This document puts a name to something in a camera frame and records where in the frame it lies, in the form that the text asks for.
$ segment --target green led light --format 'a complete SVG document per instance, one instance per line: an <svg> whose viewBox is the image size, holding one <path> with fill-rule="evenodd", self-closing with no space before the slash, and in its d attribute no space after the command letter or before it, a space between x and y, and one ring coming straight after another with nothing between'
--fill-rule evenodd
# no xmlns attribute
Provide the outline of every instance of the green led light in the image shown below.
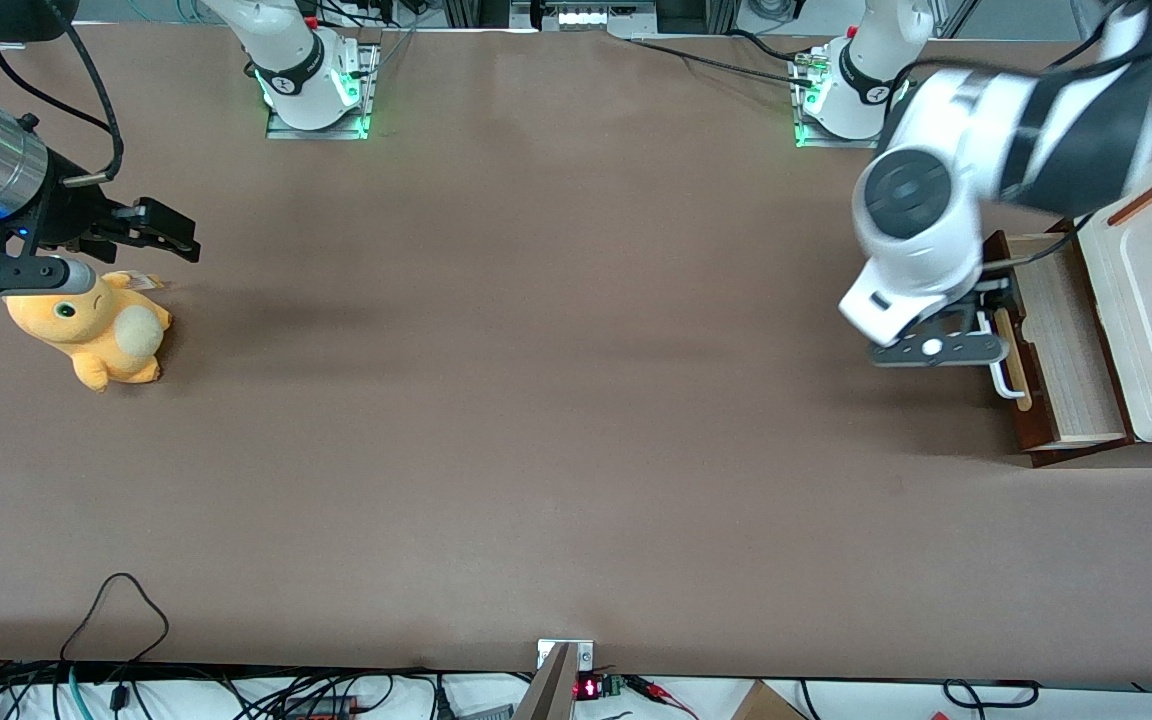
<svg viewBox="0 0 1152 720"><path fill-rule="evenodd" d="M340 101L346 105L354 105L358 101L358 81L336 71L332 73L331 77L333 85L338 86Z"/></svg>

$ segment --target black cable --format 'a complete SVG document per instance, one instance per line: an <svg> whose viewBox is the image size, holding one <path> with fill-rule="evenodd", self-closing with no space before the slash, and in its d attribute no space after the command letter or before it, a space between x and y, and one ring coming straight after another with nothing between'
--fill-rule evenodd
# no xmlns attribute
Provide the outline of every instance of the black cable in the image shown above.
<svg viewBox="0 0 1152 720"><path fill-rule="evenodd" d="M376 22L384 22L382 18L378 18L376 15L358 15L355 13L346 13L342 6L335 3L335 0L326 0L326 3L329 5L329 8L326 8L326 6L320 3L319 0L305 0L305 1L308 5L311 6L311 8L319 10L319 13L326 13L326 12L335 13L340 15L340 17L342 18L348 18L349 22L353 22L354 24L356 24L356 26L364 26L364 24L358 22L358 20L376 20Z"/></svg>
<svg viewBox="0 0 1152 720"><path fill-rule="evenodd" d="M790 85L797 85L797 86L804 86L804 88L812 86L812 81L809 81L806 78L795 78L795 77L790 77L790 76L778 76L778 74L775 74L775 73L764 73L763 70L756 70L756 69L751 69L751 68L742 68L742 67L740 67L740 65L721 63L721 61L718 61L718 60L713 60L713 59L710 59L710 58L702 58L700 55L692 55L691 53L684 53L684 51L682 51L682 50L674 50L673 47L666 47L664 45L653 45L653 44L650 44L650 41L628 40L628 44L630 44L630 45L637 45L639 47L646 47L646 50L657 50L657 51L660 51L660 53L667 53L669 55L675 55L675 56L682 58L684 60L695 60L695 61L698 61L698 63L710 65L710 67L718 68L718 69L721 69L721 70L727 70L728 73L741 73L741 74L745 74L746 76L760 77L760 78L765 78L765 79L774 79L776 82L787 82L787 83L790 83Z"/></svg>
<svg viewBox="0 0 1152 720"><path fill-rule="evenodd" d="M100 129L103 129L103 131L106 132L109 131L109 124L106 124L105 120L100 120L99 118L92 118L92 115L83 113L82 109L74 108L73 105L63 100L58 100L55 99L55 97L52 97L50 94L46 94L46 92L38 90L38 88L31 85L29 81L24 79L23 77L20 77L20 74L15 71L15 68L13 68L12 65L8 63L8 59L3 58L3 52L1 50L0 50L0 68L3 69L5 76L8 76L8 79L15 83L15 86L20 88L20 90L26 91L29 94L37 97L38 100L45 101L47 105L51 105L52 108L60 109L63 113L68 113L74 118L77 118L78 120L83 120L84 123L91 123L96 127L99 127Z"/></svg>
<svg viewBox="0 0 1152 720"><path fill-rule="evenodd" d="M114 579L119 578L130 579L131 583L136 585L136 592L141 593L141 600L145 601L145 605L150 606L150 609L153 611L157 614L157 616L159 616L159 620L162 621L162 632L159 632L159 637L157 637L154 642L147 644L145 650L142 650L141 652L137 652L136 655L132 655L132 659L128 660L127 664L131 665L132 662L139 662L142 657L147 655L150 651L154 650L156 647L159 647L159 643L164 642L166 637L168 637L168 632L172 632L172 623L170 621L168 621L168 616L166 616L161 607L157 606L154 601L150 600L150 596L147 596L147 593L145 592L145 588L141 584L141 579L136 579L136 575L132 575L130 573L114 573L108 578L105 578L105 582L100 584L100 589L99 591L96 591L96 598L93 598L92 600L92 606L88 607L88 614L83 615L83 620L81 621L81 623L78 623L77 628L74 628L74 632L69 632L69 637L65 638L65 643L61 644L60 646L61 661L65 662L69 661L68 657L65 657L65 651L69 650L69 643L75 642L78 638L78 635L82 634L84 629L88 629L88 623L90 623L92 615L96 614L96 607L100 606L100 600L103 597L105 597L105 591L108 591L109 584L113 583Z"/></svg>
<svg viewBox="0 0 1152 720"><path fill-rule="evenodd" d="M1052 65L1047 65L1047 69L1059 68L1061 67L1061 65L1068 63L1068 61L1078 58L1078 55L1087 53L1087 51L1091 50L1093 45L1097 45L1097 43L1101 40L1101 36L1104 35L1105 35L1105 20L1101 20L1101 22L1097 24L1096 29L1093 29L1092 35L1087 36L1086 40L1081 41L1079 46L1075 47L1075 50L1070 50L1069 53L1064 53L1060 58L1052 60Z"/></svg>
<svg viewBox="0 0 1152 720"><path fill-rule="evenodd" d="M1052 255L1053 252L1056 252L1056 251L1060 251L1060 250L1064 249L1066 245L1069 245L1070 242L1074 242L1075 237L1078 237L1078 232L1081 229L1087 227L1089 222L1092 222L1092 214L1091 213L1087 213L1082 220L1079 220L1074 226L1074 229L1071 229L1070 232L1066 233L1064 236L1062 236L1060 240L1058 240L1056 242L1051 243L1051 245L1045 247L1043 250L1039 250L1038 252L1034 252L1033 255L1030 255L1029 258L1025 258L1024 263L1021 263L1021 265L1028 265L1030 263L1037 263L1038 260L1041 260L1043 258L1046 258L1046 256Z"/></svg>
<svg viewBox="0 0 1152 720"><path fill-rule="evenodd" d="M145 720L154 720L154 717L150 715L150 707L145 705L145 698L141 697L141 685L136 684L136 679L134 676L129 680L129 683L132 685L132 696L136 697L136 705L141 707L141 712L145 715Z"/></svg>
<svg viewBox="0 0 1152 720"><path fill-rule="evenodd" d="M364 712L371 712L372 710L376 710L376 708L380 707L381 705L384 705L384 703L386 700L389 699L391 694L394 692L394 676L393 675L385 675L385 677L389 679L389 688L387 689L387 691L385 691L385 694L382 696L380 696L380 700L371 703L370 707L364 707L364 708L358 710L358 715L364 714Z"/></svg>
<svg viewBox="0 0 1152 720"><path fill-rule="evenodd" d="M803 688L803 702L808 706L808 713L812 715L812 720L820 720L820 715L814 711L812 694L808 691L808 682L804 679L799 679L799 687Z"/></svg>
<svg viewBox="0 0 1152 720"><path fill-rule="evenodd" d="M797 51L797 53L781 53L780 50L774 50L774 47L772 47L771 45L765 44L761 37L756 36L753 32L745 31L745 29L740 29L736 26L732 28L730 31L727 31L727 35L732 37L744 37L745 40L752 41L753 45L758 47L758 50L763 51L763 53L772 55L776 60L785 60L787 63L791 63L796 55L803 55L804 53L810 53L810 51L812 51L810 47L808 47L808 50L799 50Z"/></svg>
<svg viewBox="0 0 1152 720"><path fill-rule="evenodd" d="M963 688L968 692L968 696L972 697L970 702L963 702L954 697L950 688ZM975 710L979 715L980 720L987 720L984 715L986 708L991 710L1020 710L1021 707L1029 707L1033 703L1038 702L1038 683L1028 683L1025 685L1029 688L1030 695L1023 700L1017 702L983 702L980 696L972 688L972 683L968 683L965 680L960 679L948 679L941 683L941 692L945 694L945 699L954 703L954 705L962 707L963 710Z"/></svg>
<svg viewBox="0 0 1152 720"><path fill-rule="evenodd" d="M105 82L100 79L100 73L96 70L96 63L93 63L92 56L88 54L88 46L83 45L83 38L78 37L78 31L74 29L74 23L69 22L69 18L60 12L55 0L44 0L44 3L47 5L47 9L51 10L52 15L55 15L61 26L65 28L65 35L69 37L69 43L77 51L78 59L82 59L83 67L88 69L88 77L91 78L92 85L96 86L97 97L100 97L100 106L105 111L105 122L109 124L109 139L113 141L114 156L109 159L109 164L105 165L105 168L96 174L97 176L105 177L104 182L109 182L118 176L119 168L123 167L123 134L118 129L118 118L114 118L114 104L109 101L109 92L105 90Z"/></svg>
<svg viewBox="0 0 1152 720"><path fill-rule="evenodd" d="M29 680L24 684L24 689L20 691L18 696L15 692L12 694L12 705L8 707L6 715L3 715L3 720L12 720L13 715L23 714L23 711L20 710L20 702L24 700L24 696L29 694L29 688L33 687L33 682L37 679L38 673L40 673L40 670L33 670L33 673L29 674Z"/></svg>
<svg viewBox="0 0 1152 720"><path fill-rule="evenodd" d="M56 664L56 674L51 676L51 714L54 720L60 720L60 700L58 699L58 689L60 687L60 667Z"/></svg>

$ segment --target yellow plush toy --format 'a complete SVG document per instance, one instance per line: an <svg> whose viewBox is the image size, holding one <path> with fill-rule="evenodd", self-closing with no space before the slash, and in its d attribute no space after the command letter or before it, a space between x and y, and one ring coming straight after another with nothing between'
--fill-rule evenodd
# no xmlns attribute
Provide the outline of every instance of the yellow plush toy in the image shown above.
<svg viewBox="0 0 1152 720"><path fill-rule="evenodd" d="M131 290L132 285L161 287L151 275L106 273L82 295L14 295L3 301L21 329L69 355L79 381L105 392L109 379L159 379L154 354L172 314Z"/></svg>

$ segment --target wire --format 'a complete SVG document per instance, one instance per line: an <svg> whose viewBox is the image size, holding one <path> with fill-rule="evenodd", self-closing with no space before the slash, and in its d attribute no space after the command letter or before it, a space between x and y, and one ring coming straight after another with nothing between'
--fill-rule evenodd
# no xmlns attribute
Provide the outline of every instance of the wire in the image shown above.
<svg viewBox="0 0 1152 720"><path fill-rule="evenodd" d="M106 132L109 131L109 127L105 123L105 120L92 118L92 115L83 113L82 109L74 108L73 105L63 100L56 100L55 97L46 94L46 92L38 90L38 88L33 85L29 85L29 81L20 77L20 74L15 71L15 68L13 68L12 65L8 65L8 59L5 58L2 50L0 50L0 68L3 68L5 76L8 76L8 79L15 83L15 86L20 88L20 90L26 91L29 94L37 97L38 100L45 101L47 105L51 105L52 108L63 111L78 120L83 120L84 123L91 123Z"/></svg>
<svg viewBox="0 0 1152 720"><path fill-rule="evenodd" d="M820 720L820 714L814 711L812 694L808 691L808 682L804 679L799 679L799 687L803 688L803 702L808 706L808 713L812 715L812 720Z"/></svg>
<svg viewBox="0 0 1152 720"><path fill-rule="evenodd" d="M114 105L109 101L109 92L106 92L105 83L100 79L100 73L96 70L96 63L93 63L91 55L88 54L88 46L83 45L83 38L78 37L78 31L74 29L74 23L69 22L69 18L60 12L55 0L43 1L47 5L51 14L60 20L61 26L65 26L65 35L69 36L69 41L71 41L74 50L77 51L78 56L83 61L83 67L88 68L88 77L91 77L92 85L96 86L96 94L100 97L101 109L105 109L105 122L109 123L109 139L113 141L114 145L114 156L101 172L91 174L91 176L65 179L65 181L61 181L61 184L65 184L65 187L83 187L109 182L116 176L119 168L123 167L123 134L118 130L118 118L114 118Z"/></svg>
<svg viewBox="0 0 1152 720"><path fill-rule="evenodd" d="M1064 249L1066 245L1069 245L1070 242L1074 242L1074 238L1078 237L1078 232L1082 232L1083 228L1087 227L1089 222L1092 222L1091 213L1083 215L1083 219L1074 223L1074 229L1066 233L1064 236L1061 236L1060 240L1051 243L1051 245L1045 247L1043 250L1039 250L1033 255L1021 256L1021 258L1010 258L1009 260L994 260L993 263L983 264L980 265L980 272L990 273L993 272L993 270L1016 268L1016 266L1020 265L1037 263L1038 260L1046 258L1046 256L1052 255L1053 252L1059 252L1060 250Z"/></svg>
<svg viewBox="0 0 1152 720"><path fill-rule="evenodd" d="M141 15L142 20L147 20L147 22L154 22L153 18L149 17L145 14L145 10L142 10L141 6L136 3L136 0L127 0L127 3L132 7L132 13L136 13L137 15Z"/></svg>
<svg viewBox="0 0 1152 720"><path fill-rule="evenodd" d="M83 694L78 692L78 679L74 675L74 666L69 666L69 695L74 698L74 705L78 706L78 714L83 715L83 720L94 720L91 710L88 710L88 703L83 700Z"/></svg>
<svg viewBox="0 0 1152 720"><path fill-rule="evenodd" d="M29 694L29 688L33 687L33 682L37 679L38 673L40 673L40 670L33 670L33 673L29 674L29 680L24 684L22 691L20 691L18 696L14 691L8 691L9 694L12 694L12 705L8 706L8 712L6 712L6 715L3 715L3 720L12 720L13 715L24 714L22 706L20 706L20 702L24 700L24 696Z"/></svg>
<svg viewBox="0 0 1152 720"><path fill-rule="evenodd" d="M1070 50L1069 53L1064 53L1056 60L1053 60L1052 65L1047 65L1047 69L1059 68L1061 65L1069 63L1070 60L1078 58L1078 55L1087 53L1093 45L1097 45L1097 43L1101 40L1102 35L1105 35L1105 18L1102 18L1100 23L1097 23L1096 29L1093 29L1092 35L1087 36L1086 40L1079 44L1078 47L1075 47L1075 50Z"/></svg>
<svg viewBox="0 0 1152 720"><path fill-rule="evenodd" d="M141 685L136 684L136 679L131 679L129 684L132 685L132 696L136 696L136 706L141 707L145 720L154 720L154 717L150 715L150 706L145 705L145 698L141 697Z"/></svg>
<svg viewBox="0 0 1152 720"><path fill-rule="evenodd" d="M340 17L342 17L342 18L348 18L349 22L353 22L354 24L356 24L356 26L364 26L364 24L362 24L361 22L358 22L358 20L372 20L372 22L380 22L380 23L385 23L385 24L393 24L389 20L385 20L384 18L384 16L382 16L384 14L382 13L381 13L381 17L377 17L376 15L359 15L359 14L356 14L356 13L346 13L343 8L340 8L339 3L335 3L335 0L325 0L326 3L329 5L329 8L328 8L328 6L324 6L323 1L320 1L320 0L305 0L305 1L306 1L308 5L311 6L311 8L317 9L317 12L319 12L319 13L335 13L335 14L340 15Z"/></svg>
<svg viewBox="0 0 1152 720"><path fill-rule="evenodd" d="M668 702L666 702L666 705L669 706L669 707L676 707L676 708L679 708L681 711L684 711L688 715L691 715L691 720L700 720L700 717L696 715L695 712L692 712L690 707L688 707L687 705L684 705L684 703L676 702L676 700L668 700Z"/></svg>
<svg viewBox="0 0 1152 720"><path fill-rule="evenodd" d="M969 694L970 697L972 697L972 699L970 702L963 702L954 697L954 694L950 692L950 688L953 687L965 689L965 691ZM946 700L952 702L954 703L954 705L960 706L964 710L975 710L977 711L977 714L979 715L980 720L987 720L986 717L984 715L984 711L986 711L986 708L1020 710L1021 707L1029 707L1030 705L1033 705L1033 703L1037 703L1038 683L1028 683L1025 687L1029 688L1030 691L1029 697L1025 697L1023 698L1023 700L1017 700L1017 702L983 702L980 700L980 696L975 691L975 688L972 688L972 683L968 683L965 680L960 680L960 679L946 680L943 683L941 683L941 692L945 694Z"/></svg>
<svg viewBox="0 0 1152 720"><path fill-rule="evenodd" d="M384 68L385 63L388 63L389 59L394 56L394 53L397 53L404 44L411 40L412 35L416 32L416 26L418 26L422 22L425 22L425 20L426 18L417 17L416 21L412 22L412 24L407 29L407 32L403 32L403 36L399 37L396 44L389 48L389 53L385 53L385 56L380 59L379 63L376 63L376 73L379 74L380 68Z"/></svg>
<svg viewBox="0 0 1152 720"><path fill-rule="evenodd" d="M803 55L812 51L810 47L805 47L804 50L797 51L797 53L781 53L781 51L773 50L771 45L765 44L761 37L756 36L753 32L744 31L744 29L735 26L730 29L730 31L727 31L727 35L732 37L744 37L745 40L752 41L753 45L758 47L758 50L763 51L763 53L772 55L776 60L785 60L787 63L791 63L797 55Z"/></svg>
<svg viewBox="0 0 1152 720"><path fill-rule="evenodd" d="M790 76L778 76L778 74L774 74L774 73L764 73L763 70L756 70L756 69L751 69L751 68L742 68L742 67L740 67L740 65L719 63L718 60L713 60L713 59L708 59L708 58L702 58L700 55L692 55L691 53L684 53L684 51L682 51L682 50L674 50L673 47L666 47L664 45L653 45L653 44L650 44L650 41L642 41L642 40L627 40L627 41L630 45L637 45L639 47L646 47L646 50L657 50L657 51L659 51L659 53L666 53L666 54L669 54L669 55L675 55L675 56L682 58L684 60L695 60L695 61L698 61L698 63L710 65L710 67L714 67L714 68L718 68L718 69L721 69L721 70L727 70L728 73L741 73L741 74L745 74L746 76L760 77L760 78L765 78L765 79L774 79L776 82L787 82L787 83L790 83L790 85L799 85L799 86L804 86L804 88L812 86L812 81L809 81L806 78L795 78L795 77L790 77Z"/></svg>
<svg viewBox="0 0 1152 720"><path fill-rule="evenodd" d="M74 643L78 638L78 635L82 634L84 629L88 629L88 623L90 623L92 615L96 614L96 607L100 606L100 600L103 597L105 597L105 591L108 591L109 584L113 583L114 579L119 578L130 579L131 583L136 585L136 592L141 593L141 600L145 601L145 605L150 606L150 609L153 611L157 614L157 616L159 616L159 620L162 621L162 632L159 632L159 637L157 637L154 642L147 644L145 650L142 650L141 652L137 652L136 655L132 655L132 659L128 660L127 664L131 665L132 662L139 662L142 657L147 655L150 651L154 650L156 647L159 647L159 644L164 642L166 637L168 637L168 632L172 632L172 623L170 621L168 621L168 616L166 616L161 607L157 606L154 601L150 600L150 596L147 596L147 593L145 592L145 588L141 584L141 579L136 579L136 575L132 575L130 573L114 573L108 578L105 578L105 582L100 584L100 589L99 591L96 591L96 598L93 598L91 607L88 607L88 614L83 615L83 620L81 621L81 623L78 623L77 628L74 628L74 632L69 632L69 637L65 638L65 643L61 644L60 646L61 661L65 662L69 661L68 657L65 657L65 651L68 651L69 644Z"/></svg>

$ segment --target metal bracket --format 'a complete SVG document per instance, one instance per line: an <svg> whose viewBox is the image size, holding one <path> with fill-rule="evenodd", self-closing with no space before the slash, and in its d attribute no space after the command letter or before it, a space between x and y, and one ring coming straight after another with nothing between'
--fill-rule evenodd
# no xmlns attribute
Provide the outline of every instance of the metal bracket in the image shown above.
<svg viewBox="0 0 1152 720"><path fill-rule="evenodd" d="M550 651L559 643L571 643L576 646L576 669L581 673L589 673L594 668L594 642L576 641L568 638L543 638L536 642L536 667L545 665L545 659L550 657Z"/></svg>
<svg viewBox="0 0 1152 720"><path fill-rule="evenodd" d="M934 367L937 365L995 365L1010 350L1009 343L993 334L982 312L984 293L1010 291L1006 281L978 283L963 300L940 313L915 324L890 347L871 344L869 357L881 367ZM954 329L946 324L956 323ZM996 371L1001 377L1001 369Z"/></svg>
<svg viewBox="0 0 1152 720"><path fill-rule="evenodd" d="M343 94L358 97L340 119L320 129L297 129L283 122L273 108L265 123L265 137L271 141L366 141L371 132L371 105L376 100L376 70L380 68L380 45L358 44L344 38L347 44L357 46L357 53L347 53L349 60L339 76L339 90Z"/></svg>

